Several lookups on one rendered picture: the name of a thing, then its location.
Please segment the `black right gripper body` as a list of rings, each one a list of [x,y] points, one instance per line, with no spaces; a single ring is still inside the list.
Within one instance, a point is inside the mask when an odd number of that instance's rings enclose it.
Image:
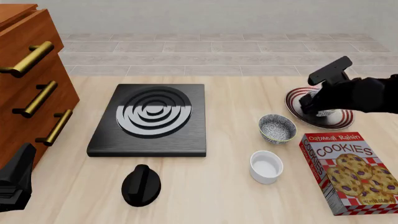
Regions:
[[[355,102],[353,93],[361,78],[330,84],[322,83],[320,91],[312,98],[312,111],[356,110],[362,107]]]

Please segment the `small white ramekin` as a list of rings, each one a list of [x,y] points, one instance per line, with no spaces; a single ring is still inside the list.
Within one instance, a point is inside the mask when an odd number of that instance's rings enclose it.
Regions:
[[[249,161],[250,175],[260,184],[273,184],[284,169],[282,160],[270,151],[254,152]]]

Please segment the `oatmeal raisin cookie box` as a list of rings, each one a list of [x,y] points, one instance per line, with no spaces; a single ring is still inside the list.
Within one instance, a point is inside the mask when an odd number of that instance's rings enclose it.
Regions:
[[[335,216],[398,214],[398,180],[359,133],[304,134],[299,147]]]

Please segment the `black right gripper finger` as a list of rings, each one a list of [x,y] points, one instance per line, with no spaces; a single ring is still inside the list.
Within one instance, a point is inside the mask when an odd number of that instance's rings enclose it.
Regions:
[[[307,115],[317,115],[318,110],[311,95],[304,95],[299,99],[301,110]]]

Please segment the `small flat plate on stalk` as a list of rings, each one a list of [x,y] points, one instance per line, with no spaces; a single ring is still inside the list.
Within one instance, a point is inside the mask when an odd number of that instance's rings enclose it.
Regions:
[[[349,81],[345,70],[352,66],[352,61],[349,57],[341,57],[332,63],[319,68],[308,76],[308,84],[311,86],[318,85],[334,85],[340,82]]]

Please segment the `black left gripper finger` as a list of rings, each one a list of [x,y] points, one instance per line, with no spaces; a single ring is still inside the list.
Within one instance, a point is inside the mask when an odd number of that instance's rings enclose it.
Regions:
[[[25,174],[31,174],[36,148],[31,143],[24,143],[14,156],[13,179],[22,179]]]

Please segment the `flat black stove plate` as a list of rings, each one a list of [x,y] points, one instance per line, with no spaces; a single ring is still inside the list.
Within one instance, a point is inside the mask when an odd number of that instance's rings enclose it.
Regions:
[[[119,84],[86,150],[90,157],[206,156],[203,84]]]

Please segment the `white plate with red rings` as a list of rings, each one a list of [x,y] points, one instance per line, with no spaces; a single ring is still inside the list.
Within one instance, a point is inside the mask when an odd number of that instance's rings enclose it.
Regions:
[[[307,95],[309,91],[319,90],[315,87],[299,87],[290,90],[285,96],[287,109],[299,120],[311,126],[327,130],[341,130],[354,123],[354,113],[350,110],[337,110],[332,115],[326,117],[316,117],[315,115],[304,114],[301,110],[299,99]]]

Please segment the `wooden cabinet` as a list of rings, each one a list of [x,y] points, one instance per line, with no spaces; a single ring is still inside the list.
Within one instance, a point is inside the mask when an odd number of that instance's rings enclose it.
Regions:
[[[48,10],[0,4],[0,168],[25,143],[39,162],[72,116],[80,99],[62,49]]]

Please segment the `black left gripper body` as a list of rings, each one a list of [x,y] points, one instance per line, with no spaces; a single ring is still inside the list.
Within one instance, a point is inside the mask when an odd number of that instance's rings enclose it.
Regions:
[[[21,173],[0,169],[0,213],[25,209],[32,195],[31,175],[31,167]]]

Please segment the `round black stove knob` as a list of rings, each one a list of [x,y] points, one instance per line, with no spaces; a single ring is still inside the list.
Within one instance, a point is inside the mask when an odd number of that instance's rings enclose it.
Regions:
[[[132,207],[145,207],[159,196],[159,175],[145,164],[139,164],[124,179],[121,193],[124,201]]]

